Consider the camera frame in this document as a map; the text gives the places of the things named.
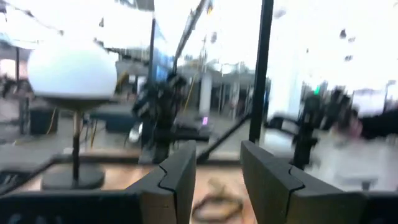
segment metal pole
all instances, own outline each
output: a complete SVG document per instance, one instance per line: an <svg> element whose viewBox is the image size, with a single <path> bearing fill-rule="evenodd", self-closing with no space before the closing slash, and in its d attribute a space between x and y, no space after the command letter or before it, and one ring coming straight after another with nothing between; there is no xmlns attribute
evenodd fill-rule
<svg viewBox="0 0 398 224"><path fill-rule="evenodd" d="M201 0L198 4L198 7L191 11L190 15L188 16L187 23L185 24L184 31L182 32L182 36L180 42L178 43L177 51L174 55L174 62L173 62L173 71L177 71L177 61L181 56L182 50L187 44L189 37L191 36L192 30L195 28L203 10L209 5L209 0Z"/></svg>
<svg viewBox="0 0 398 224"><path fill-rule="evenodd" d="M16 48L16 58L15 58L15 79L17 83L17 91L19 90L19 48Z"/></svg>
<svg viewBox="0 0 398 224"><path fill-rule="evenodd" d="M231 101L233 104L232 119L235 120L238 116L238 103L239 103L239 92L241 91L241 83L239 79L235 80L231 90Z"/></svg>
<svg viewBox="0 0 398 224"><path fill-rule="evenodd" d="M152 20L152 28L150 32L150 46L149 46L149 68L148 68L148 76L146 83L149 83L150 85L156 82L156 74L154 74L154 60L155 60L155 27L156 26L156 20ZM142 132L141 132L141 148L144 148L147 144L150 143L150 140L152 139L153 135L153 130L154 130L154 124L148 120L145 119L142 121Z"/></svg>
<svg viewBox="0 0 398 224"><path fill-rule="evenodd" d="M19 98L18 99L18 110L19 110L19 117L18 117L18 120L19 120L19 134L20 135L23 135L23 134L25 134L25 117L26 117L26 115L25 115L25 113L26 113L26 111L25 111L25 101L24 101L24 99L23 98Z"/></svg>
<svg viewBox="0 0 398 224"><path fill-rule="evenodd" d="M203 163L207 161L210 157L210 154L217 149L218 146L223 144L236 130L238 130L248 119L250 119L251 115L246 114L239 120L234 126L232 126L227 132L225 132L216 142L211 144L207 149L202 151L199 155L197 155L197 163Z"/></svg>
<svg viewBox="0 0 398 224"><path fill-rule="evenodd" d="M260 140L264 92L268 68L269 39L271 36L272 9L274 0L262 0L260 36L257 50L256 79L254 82L252 118L250 122L249 140L257 143Z"/></svg>
<svg viewBox="0 0 398 224"><path fill-rule="evenodd" d="M77 184L79 181L80 123L81 113L79 111L76 111L73 115L73 184Z"/></svg>

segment wooden table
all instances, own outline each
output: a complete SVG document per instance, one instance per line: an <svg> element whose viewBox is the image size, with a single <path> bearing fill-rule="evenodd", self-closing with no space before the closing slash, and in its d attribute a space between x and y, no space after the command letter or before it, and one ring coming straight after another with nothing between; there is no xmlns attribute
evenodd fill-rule
<svg viewBox="0 0 398 224"><path fill-rule="evenodd" d="M126 155L137 156L136 151L115 151L113 150L95 150L83 152L82 154L107 154L112 155ZM49 172L57 170L70 164L54 165L48 169ZM105 170L105 184L103 190L123 190L132 185L143 176L148 174L154 167L139 166L130 164L102 164ZM217 167L217 166L198 166L196 173L195 192L193 196L192 205L200 202L204 196L213 192L213 187L209 185L209 180L215 179L219 183L226 186L226 191L235 197L240 198L244 202L243 211L240 215L230 219L226 224L255 224L256 219L249 200L246 187L243 182L243 176L240 167ZM38 191L41 190L42 175L38 175L31 181L18 188L14 192L22 191Z"/></svg>

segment pillar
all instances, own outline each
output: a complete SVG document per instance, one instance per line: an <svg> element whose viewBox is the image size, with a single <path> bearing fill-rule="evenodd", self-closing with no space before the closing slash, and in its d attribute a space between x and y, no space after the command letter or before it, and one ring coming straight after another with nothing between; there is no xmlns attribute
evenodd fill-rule
<svg viewBox="0 0 398 224"><path fill-rule="evenodd" d="M231 104L234 105L234 108L232 110L232 118L235 119L237 115L237 105L239 101L239 92L241 89L241 84L240 82L234 82L232 84L231 88Z"/></svg>
<svg viewBox="0 0 398 224"><path fill-rule="evenodd" d="M272 26L267 77L271 79L268 118L282 113L298 116L302 90L301 63L306 54L303 36L300 35L298 14L286 15Z"/></svg>
<svg viewBox="0 0 398 224"><path fill-rule="evenodd" d="M210 114L212 85L213 77L209 73L204 73L201 77L199 100L199 113L202 116L208 116Z"/></svg>

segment monitor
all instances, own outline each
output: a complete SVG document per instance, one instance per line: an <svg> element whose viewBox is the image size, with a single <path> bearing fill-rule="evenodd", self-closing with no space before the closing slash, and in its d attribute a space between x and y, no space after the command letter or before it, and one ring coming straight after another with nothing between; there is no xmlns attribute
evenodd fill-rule
<svg viewBox="0 0 398 224"><path fill-rule="evenodd" d="M159 23L153 19L149 63L149 76L152 81L164 81L172 71L174 58L169 54L167 44Z"/></svg>

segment floor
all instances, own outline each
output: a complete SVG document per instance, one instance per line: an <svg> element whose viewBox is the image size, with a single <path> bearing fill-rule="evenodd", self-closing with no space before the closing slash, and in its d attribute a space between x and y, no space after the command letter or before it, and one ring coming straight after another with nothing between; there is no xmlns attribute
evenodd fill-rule
<svg viewBox="0 0 398 224"><path fill-rule="evenodd" d="M18 102L0 98L0 140L16 139L19 135L19 128L7 123L18 118Z"/></svg>
<svg viewBox="0 0 398 224"><path fill-rule="evenodd" d="M209 122L215 127L214 139L222 135L234 124L227 118L210 116ZM28 164L36 166L54 154L67 151L72 145L72 121L61 118L57 134L41 138L22 138L15 144L0 146L0 167L9 164ZM240 143L248 139L249 122L237 130L212 155L211 159L239 159ZM99 123L94 141L94 149L124 148L124 135L110 134ZM309 174L343 190L361 190L363 182L370 182L370 190L396 190L398 186L398 146L391 146L384 141L351 142L344 147L337 146L334 138L323 138L314 149L313 157L320 161L317 166L307 169ZM292 157L291 138L277 131L262 130L259 145L276 157ZM90 141L83 141L81 148L90 147ZM200 153L208 144L198 144ZM139 150L127 145L126 150Z"/></svg>

